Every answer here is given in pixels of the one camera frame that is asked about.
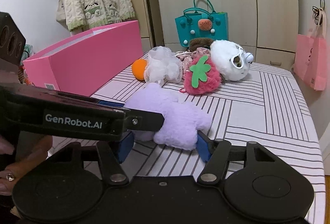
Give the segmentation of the person's left hand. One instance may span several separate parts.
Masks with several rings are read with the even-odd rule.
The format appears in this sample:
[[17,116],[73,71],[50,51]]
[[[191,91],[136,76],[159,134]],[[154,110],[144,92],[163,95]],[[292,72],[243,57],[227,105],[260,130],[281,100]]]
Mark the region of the person's left hand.
[[10,196],[18,180],[48,158],[48,151],[51,149],[52,144],[52,136],[42,137],[32,148],[28,156],[7,165],[6,168],[1,171],[2,196]]

